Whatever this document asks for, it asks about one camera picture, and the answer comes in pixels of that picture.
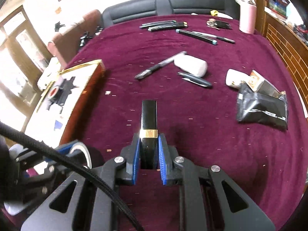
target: gold band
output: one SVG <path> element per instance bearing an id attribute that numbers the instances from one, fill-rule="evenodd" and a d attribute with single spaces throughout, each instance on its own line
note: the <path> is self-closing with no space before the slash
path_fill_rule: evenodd
<path id="1" fill-rule="evenodd" d="M 141 129 L 139 137 L 142 138 L 157 138 L 157 129 Z"/>

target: white cylinder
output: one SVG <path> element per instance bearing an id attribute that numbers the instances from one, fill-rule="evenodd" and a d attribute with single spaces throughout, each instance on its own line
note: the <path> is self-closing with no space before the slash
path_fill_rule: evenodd
<path id="1" fill-rule="evenodd" d="M 205 75 L 208 64 L 206 61 L 190 55 L 178 55 L 174 58 L 174 65 L 195 76 Z"/>
<path id="2" fill-rule="evenodd" d="M 249 75 L 234 69 L 229 69 L 226 75 L 226 85 L 239 89 L 241 87 L 241 82 L 248 82 L 249 79 Z"/>
<path id="3" fill-rule="evenodd" d="M 240 31 L 253 34 L 256 25 L 257 7 L 247 1 L 241 2 Z"/>

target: wooden cabinet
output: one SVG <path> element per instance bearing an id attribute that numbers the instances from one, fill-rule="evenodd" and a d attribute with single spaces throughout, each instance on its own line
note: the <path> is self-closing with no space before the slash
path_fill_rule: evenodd
<path id="1" fill-rule="evenodd" d="M 308 47 L 278 19 L 265 13 L 264 34 L 290 72 L 308 109 Z"/>

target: maroon tablecloth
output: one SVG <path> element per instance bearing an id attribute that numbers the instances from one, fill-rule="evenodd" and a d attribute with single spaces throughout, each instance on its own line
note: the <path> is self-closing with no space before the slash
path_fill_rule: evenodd
<path id="1" fill-rule="evenodd" d="M 233 30 L 206 27 L 209 16 L 172 15 L 143 18 L 105 29 L 72 60 L 74 66 L 102 59 L 107 73 L 82 141 L 96 147 L 105 159 L 118 156 L 140 129 L 141 101 L 157 100 L 158 130 L 181 156 L 195 164 L 219 165 L 261 207 L 279 229 L 296 208 L 304 188 L 307 165 L 307 121 L 283 62 L 260 35 L 239 31 L 239 22 L 227 20 Z M 145 22 L 186 21 L 188 30 L 236 41 L 214 46 L 175 31 L 151 33 Z M 184 81 L 173 63 L 138 82 L 134 76 L 178 52 L 206 60 L 205 79 L 213 89 Z M 237 91 L 225 84 L 228 69 L 258 71 L 289 99 L 289 129 L 282 132 L 261 124 L 236 121 Z M 157 171 L 140 171 L 134 187 L 122 187 L 129 204 L 147 231 L 177 231 L 177 187 L 165 187 Z M 121 218 L 121 230 L 132 225 Z"/>

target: braided black cable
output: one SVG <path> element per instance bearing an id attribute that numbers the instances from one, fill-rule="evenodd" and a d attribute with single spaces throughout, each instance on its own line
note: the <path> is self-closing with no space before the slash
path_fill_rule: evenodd
<path id="1" fill-rule="evenodd" d="M 126 215 L 126 217 L 130 220 L 137 231 L 144 231 L 143 227 L 138 222 L 133 212 L 125 204 L 125 202 L 116 194 L 112 188 L 110 188 L 101 178 L 93 174 L 90 170 L 75 163 L 67 156 L 58 153 L 46 144 L 34 140 L 30 136 L 27 136 L 24 133 L 11 128 L 2 122 L 0 122 L 0 134 L 14 142 L 23 145 L 24 147 L 27 147 L 28 149 L 31 149 L 41 155 L 46 156 L 49 159 L 54 160 L 55 162 L 64 165 L 65 167 L 83 176 L 86 180 L 90 181 L 94 186 L 101 189 L 108 197 L 110 197 L 113 203 L 120 209 L 120 211 Z"/>

